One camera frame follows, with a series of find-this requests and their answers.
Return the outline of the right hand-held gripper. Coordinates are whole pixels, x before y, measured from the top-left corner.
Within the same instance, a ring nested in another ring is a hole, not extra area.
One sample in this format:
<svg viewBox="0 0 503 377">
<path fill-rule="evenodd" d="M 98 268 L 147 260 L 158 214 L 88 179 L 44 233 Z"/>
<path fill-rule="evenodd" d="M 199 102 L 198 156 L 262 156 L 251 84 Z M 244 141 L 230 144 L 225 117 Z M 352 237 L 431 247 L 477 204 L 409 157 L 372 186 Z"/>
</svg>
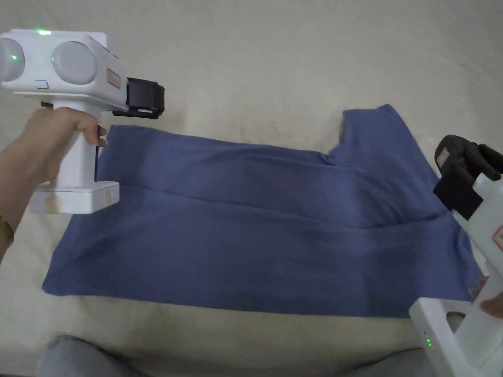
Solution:
<svg viewBox="0 0 503 377">
<path fill-rule="evenodd" d="M 466 153 L 471 150 L 473 165 Z M 489 277 L 474 302 L 422 297 L 409 310 L 433 369 L 439 377 L 500 377 L 503 369 L 503 322 L 481 304 L 503 290 L 503 155 L 458 135 L 446 135 L 434 153 L 440 177 L 453 164 L 474 178 L 482 203 L 464 219 L 454 218 L 484 256 Z"/>
</svg>

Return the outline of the person's left hand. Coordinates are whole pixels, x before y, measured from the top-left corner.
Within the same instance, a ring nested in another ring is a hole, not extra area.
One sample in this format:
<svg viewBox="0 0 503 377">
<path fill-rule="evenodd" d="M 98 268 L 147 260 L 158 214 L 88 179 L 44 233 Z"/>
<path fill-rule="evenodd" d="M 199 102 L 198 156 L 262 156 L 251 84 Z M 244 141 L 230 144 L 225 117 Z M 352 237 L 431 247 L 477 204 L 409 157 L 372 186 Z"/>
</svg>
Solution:
<svg viewBox="0 0 503 377">
<path fill-rule="evenodd" d="M 71 108 L 40 108 L 22 134 L 0 153 L 0 215 L 16 230 L 35 189 L 55 178 L 74 133 L 104 147 L 98 120 Z"/>
</svg>

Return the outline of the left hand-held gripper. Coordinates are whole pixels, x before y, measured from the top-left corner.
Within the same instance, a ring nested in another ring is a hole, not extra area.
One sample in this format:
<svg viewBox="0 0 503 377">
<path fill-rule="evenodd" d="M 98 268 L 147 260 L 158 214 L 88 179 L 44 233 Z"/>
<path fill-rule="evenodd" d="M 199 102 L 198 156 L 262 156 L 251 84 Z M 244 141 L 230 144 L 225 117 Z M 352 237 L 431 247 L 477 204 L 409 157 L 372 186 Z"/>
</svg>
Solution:
<svg viewBox="0 0 503 377">
<path fill-rule="evenodd" d="M 0 37 L 1 84 L 16 95 L 101 119 L 128 111 L 126 71 L 100 32 L 12 29 Z M 165 88 L 132 78 L 132 117 L 159 119 Z M 119 183 L 96 179 L 98 150 L 72 134 L 57 177 L 41 184 L 29 203 L 37 214 L 91 214 L 119 202 Z"/>
</svg>

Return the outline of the person's right hand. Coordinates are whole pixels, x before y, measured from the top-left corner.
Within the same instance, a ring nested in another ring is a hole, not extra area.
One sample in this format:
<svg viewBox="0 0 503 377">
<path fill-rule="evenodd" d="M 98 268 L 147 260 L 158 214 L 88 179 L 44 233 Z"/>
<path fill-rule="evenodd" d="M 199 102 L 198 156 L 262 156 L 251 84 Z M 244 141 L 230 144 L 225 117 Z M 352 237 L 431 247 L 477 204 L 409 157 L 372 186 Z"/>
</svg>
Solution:
<svg viewBox="0 0 503 377">
<path fill-rule="evenodd" d="M 476 299 L 480 292 L 482 291 L 482 288 L 486 284 L 488 279 L 488 276 L 482 278 L 478 282 L 478 286 L 475 288 L 470 288 L 469 293 L 470 295 Z M 497 296 L 484 300 L 482 304 L 480 305 L 482 311 L 484 311 L 486 314 L 493 316 L 498 319 L 503 318 L 503 293 L 500 292 Z"/>
</svg>

